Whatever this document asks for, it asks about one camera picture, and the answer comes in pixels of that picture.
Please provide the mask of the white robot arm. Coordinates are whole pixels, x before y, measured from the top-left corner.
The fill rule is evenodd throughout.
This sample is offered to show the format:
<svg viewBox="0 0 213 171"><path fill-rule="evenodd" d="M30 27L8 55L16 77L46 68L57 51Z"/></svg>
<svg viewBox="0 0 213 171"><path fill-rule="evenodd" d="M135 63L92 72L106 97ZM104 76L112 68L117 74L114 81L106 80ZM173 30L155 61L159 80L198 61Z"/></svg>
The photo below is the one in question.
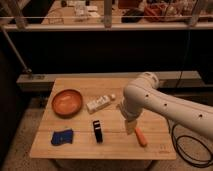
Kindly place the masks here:
<svg viewBox="0 0 213 171"><path fill-rule="evenodd" d="M159 79L153 72L143 72L123 88L120 110L127 121L136 120L142 109L197 132L213 141L213 107L184 100L158 91Z"/></svg>

